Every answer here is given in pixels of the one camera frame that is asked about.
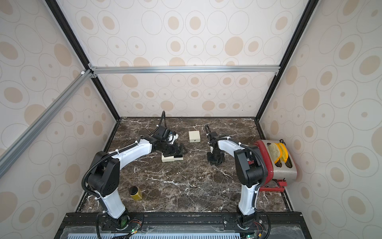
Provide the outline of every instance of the beige circle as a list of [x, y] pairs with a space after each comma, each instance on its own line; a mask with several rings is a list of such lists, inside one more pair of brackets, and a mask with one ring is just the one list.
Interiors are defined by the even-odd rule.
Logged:
[[62, 65], [69, 67], [72, 63], [71, 54], [67, 47], [65, 47], [62, 44], [56, 44], [54, 46], [54, 55], [56, 56], [56, 59], [58, 62], [60, 62]]
[[160, 106], [165, 111], [171, 111], [174, 109], [174, 104], [171, 101], [162, 101]]
[[235, 56], [241, 52], [243, 46], [243, 40], [238, 36], [234, 36], [228, 39], [228, 41], [225, 43], [224, 50], [227, 55]]
[[381, 59], [376, 55], [366, 57], [359, 65], [359, 72], [362, 75], [370, 75], [379, 68], [380, 63]]
[[322, 219], [321, 219], [320, 214], [319, 214], [317, 211], [313, 210], [312, 213], [311, 213], [311, 216], [312, 216], [313, 221], [314, 221], [317, 225], [321, 225], [321, 223], [322, 223]]
[[154, 93], [152, 91], [146, 92], [146, 95], [150, 98], [154, 97]]
[[199, 93], [197, 91], [192, 91], [191, 96], [192, 97], [198, 97]]
[[25, 109], [24, 119], [28, 125], [31, 125], [45, 110], [45, 107], [39, 104], [32, 104]]
[[70, 111], [64, 113], [64, 119], [66, 122], [71, 122], [73, 120], [73, 114]]
[[65, 180], [69, 184], [77, 182], [79, 178], [80, 168], [78, 164], [70, 165], [65, 172]]
[[83, 135], [84, 132], [85, 132], [85, 128], [84, 128], [83, 125], [79, 125], [79, 126], [77, 126], [77, 133], [78, 133], [79, 135]]
[[350, 196], [348, 198], [348, 205], [353, 212], [359, 215], [365, 214], [366, 212], [365, 204], [363, 203], [361, 199], [359, 199], [356, 196]]
[[89, 87], [85, 87], [85, 88], [84, 88], [84, 94], [85, 94], [86, 96], [90, 96], [90, 89], [89, 89]]
[[253, 41], [248, 45], [248, 50], [250, 52], [255, 52], [259, 48], [259, 43], [257, 41]]
[[102, 18], [102, 23], [109, 30], [113, 30], [115, 28], [115, 23], [114, 23], [113, 19], [111, 19], [109, 16], [104, 16]]
[[0, 10], [7, 14], [7, 15], [12, 15], [13, 14], [13, 7], [11, 3], [8, 0], [4, 0], [0, 4]]
[[186, 63], [185, 61], [183, 61], [182, 58], [179, 58], [179, 57], [173, 57], [171, 58], [170, 62], [168, 63], [169, 66], [171, 67], [175, 67], [175, 66], [185, 66]]
[[382, 156], [382, 127], [379, 127], [371, 137], [371, 145], [377, 154]]
[[4, 97], [12, 103], [19, 103], [23, 100], [23, 94], [15, 87], [8, 87], [4, 90]]
[[141, 103], [136, 103], [135, 107], [137, 107], [137, 109], [143, 109], [143, 105]]
[[286, 72], [286, 83], [291, 85], [296, 81], [296, 79], [297, 79], [297, 67], [291, 66]]
[[72, 205], [72, 206], [76, 206], [77, 203], [78, 203], [78, 201], [79, 201], [79, 196], [78, 196], [78, 195], [74, 196], [74, 197], [72, 198], [72, 200], [71, 200], [71, 205]]
[[313, 110], [317, 107], [320, 101], [320, 93], [317, 89], [309, 89], [305, 92], [303, 97], [303, 106], [306, 110]]
[[82, 24], [86, 29], [89, 29], [89, 30], [92, 30], [92, 29], [94, 28], [93, 21], [90, 20], [90, 18], [88, 18], [87, 16], [82, 16], [82, 17], [81, 17], [81, 24]]
[[246, 77], [242, 77], [242, 78], [239, 80], [239, 84], [240, 84], [240, 85], [245, 85], [247, 82], [248, 82], [248, 79], [247, 79]]
[[364, 153], [355, 153], [351, 156], [351, 163], [359, 170], [366, 170], [370, 167], [370, 159]]
[[138, 86], [138, 80], [137, 78], [135, 78], [135, 76], [133, 75], [129, 75], [129, 74], [126, 74], [126, 75], [123, 75], [122, 76], [122, 82], [127, 86], [127, 87], [130, 87], [130, 88], [136, 88]]
[[99, 136], [102, 133], [102, 123], [99, 122], [98, 120], [94, 121], [93, 123], [93, 133], [96, 136]]
[[149, 67], [150, 63], [149, 63], [148, 60], [146, 60], [143, 57], [137, 57], [137, 58], [134, 59], [133, 65], [135, 67]]
[[197, 16], [193, 16], [190, 20], [190, 27], [193, 29], [193, 30], [198, 30], [200, 28], [200, 25], [201, 25], [201, 21], [200, 21], [200, 18], [197, 17]]
[[304, 197], [304, 199], [308, 199], [310, 197], [309, 190], [306, 187], [302, 187], [301, 188], [301, 195]]
[[282, 16], [279, 18], [276, 22], [276, 29], [281, 30], [288, 24], [288, 18], [285, 16]]
[[277, 121], [272, 121], [272, 123], [270, 124], [270, 132], [273, 134], [273, 135], [276, 135], [278, 133], [278, 123]]
[[307, 126], [307, 127], [305, 128], [304, 132], [305, 132], [305, 135], [306, 135], [307, 137], [309, 137], [309, 138], [312, 137], [312, 136], [313, 136], [313, 133], [314, 133], [313, 127], [312, 127], [312, 126]]
[[42, 219], [42, 226], [43, 227], [48, 227], [54, 220], [54, 214], [53, 213], [48, 213], [45, 215], [45, 217]]
[[19, 222], [21, 222], [21, 223], [29, 222], [33, 218], [35, 212], [36, 211], [35, 211], [34, 207], [32, 207], [32, 206], [25, 208], [19, 215]]
[[49, 180], [44, 180], [40, 183], [38, 187], [38, 191], [40, 194], [45, 194], [49, 192], [51, 186], [52, 186], [52, 183]]
[[198, 84], [198, 83], [199, 83], [199, 79], [198, 79], [198, 77], [193, 77], [193, 78], [191, 78], [191, 84], [196, 85], [196, 84]]
[[206, 111], [211, 111], [215, 108], [215, 103], [213, 101], [204, 101], [202, 108]]
[[348, 0], [342, 9], [344, 16], [350, 15], [357, 8], [359, 0]]
[[173, 42], [171, 42], [171, 44], [170, 44], [170, 48], [171, 48], [171, 50], [173, 50], [174, 52], [178, 52], [178, 51], [180, 51], [180, 43], [177, 42], [177, 41], [173, 41]]
[[338, 54], [340, 59], [345, 60], [349, 58], [353, 54], [355, 48], [356, 48], [356, 45], [354, 44], [354, 42], [347, 42], [340, 49], [340, 52]]
[[0, 192], [0, 223], [10, 217], [17, 207], [17, 196], [13, 192]]
[[168, 26], [169, 26], [171, 29], [176, 30], [176, 29], [178, 29], [178, 27], [179, 27], [179, 20], [178, 20], [176, 17], [171, 16], [171, 17], [168, 19], [167, 24], [168, 24]]
[[323, 85], [323, 86], [328, 85], [332, 81], [332, 78], [333, 78], [332, 72], [330, 72], [330, 71], [324, 72], [321, 76], [321, 79], [320, 79], [321, 85]]
[[8, 42], [0, 42], [0, 53], [10, 60], [16, 60], [19, 56], [16, 48]]
[[231, 83], [231, 78], [226, 77], [226, 78], [223, 79], [223, 84], [229, 85], [230, 83]]
[[131, 92], [131, 96], [134, 97], [134, 98], [138, 98], [139, 97], [139, 93], [136, 92], [136, 91], [132, 91]]
[[339, 168], [337, 167], [333, 167], [331, 170], [330, 170], [330, 176], [332, 177], [332, 179], [336, 182], [342, 182], [344, 180], [344, 174], [342, 172], [342, 170], [340, 170]]
[[295, 147], [296, 150], [300, 150], [301, 149], [301, 142], [299, 140], [295, 140], [293, 142], [293, 146]]

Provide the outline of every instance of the small box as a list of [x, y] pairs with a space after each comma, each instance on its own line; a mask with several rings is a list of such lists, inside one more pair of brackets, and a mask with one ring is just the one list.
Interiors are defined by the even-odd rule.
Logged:
[[170, 157], [164, 157], [162, 154], [162, 162], [172, 162], [176, 160], [183, 160], [183, 155], [175, 155], [175, 156], [170, 156]]
[[200, 142], [200, 133], [199, 130], [196, 131], [189, 131], [188, 132], [190, 143]]

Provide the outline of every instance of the wall panel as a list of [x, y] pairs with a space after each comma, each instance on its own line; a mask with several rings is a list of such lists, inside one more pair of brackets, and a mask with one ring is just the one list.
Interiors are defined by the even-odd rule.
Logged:
[[53, 238], [114, 118], [88, 80], [0, 179], [0, 238]]
[[83, 67], [37, 0], [2, 1], [0, 26], [1, 155]]
[[99, 74], [121, 116], [254, 117], [274, 72]]
[[288, 192], [315, 239], [382, 231], [381, 13], [381, 1], [321, 1], [260, 120], [295, 159]]
[[60, 1], [102, 67], [279, 64], [306, 2]]

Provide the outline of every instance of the dark marble surface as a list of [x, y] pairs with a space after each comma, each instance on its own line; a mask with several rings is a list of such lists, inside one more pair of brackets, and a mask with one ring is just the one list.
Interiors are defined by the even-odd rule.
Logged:
[[[126, 118], [115, 134], [109, 151], [133, 143], [139, 135], [155, 129], [158, 119]], [[207, 162], [209, 151], [204, 125], [212, 131], [228, 134], [244, 144], [260, 139], [255, 122], [242, 118], [190, 119], [168, 118], [167, 126], [179, 134], [177, 142], [184, 143], [188, 154], [183, 161], [162, 163], [159, 153], [128, 164], [120, 172], [118, 187], [122, 202], [129, 211], [142, 212], [220, 212], [226, 208], [236, 211], [240, 201], [241, 184], [236, 176], [234, 158], [226, 154], [220, 166]], [[189, 143], [188, 131], [199, 130], [200, 143]], [[131, 186], [143, 191], [143, 199], [134, 201], [128, 192]], [[257, 208], [266, 211], [286, 211], [281, 194], [260, 192]], [[89, 197], [82, 212], [98, 212], [102, 207]]]

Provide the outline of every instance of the aluminum frame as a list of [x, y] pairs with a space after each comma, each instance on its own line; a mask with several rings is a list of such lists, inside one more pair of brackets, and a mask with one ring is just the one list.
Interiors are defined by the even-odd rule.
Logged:
[[6, 150], [0, 159], [0, 178], [8, 171], [13, 163], [29, 147], [34, 139], [44, 130], [57, 113], [77, 92], [82, 84], [90, 79], [91, 71], [86, 70], [79, 75], [66, 90], [35, 120], [35, 122]]
[[96, 74], [131, 73], [216, 73], [216, 72], [278, 72], [279, 65], [237, 65], [237, 66], [178, 66], [178, 67], [96, 67], [89, 63]]

